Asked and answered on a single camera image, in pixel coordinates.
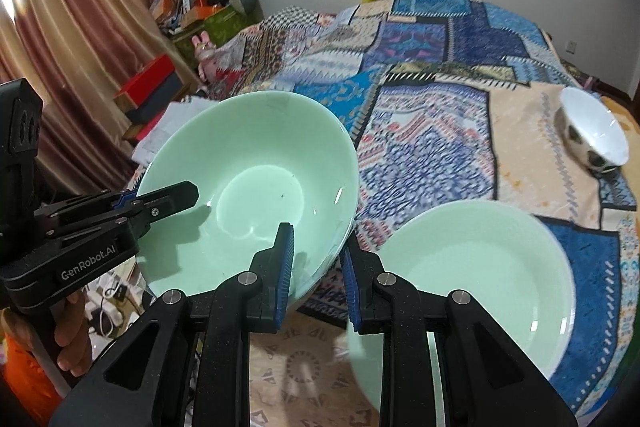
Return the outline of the left hand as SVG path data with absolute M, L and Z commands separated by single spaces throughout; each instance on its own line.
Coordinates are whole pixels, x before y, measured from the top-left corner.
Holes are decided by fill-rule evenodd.
M 61 348 L 56 364 L 73 376 L 85 375 L 92 364 L 92 346 L 85 316 L 86 299 L 83 291 L 68 296 L 54 332 L 54 340 Z

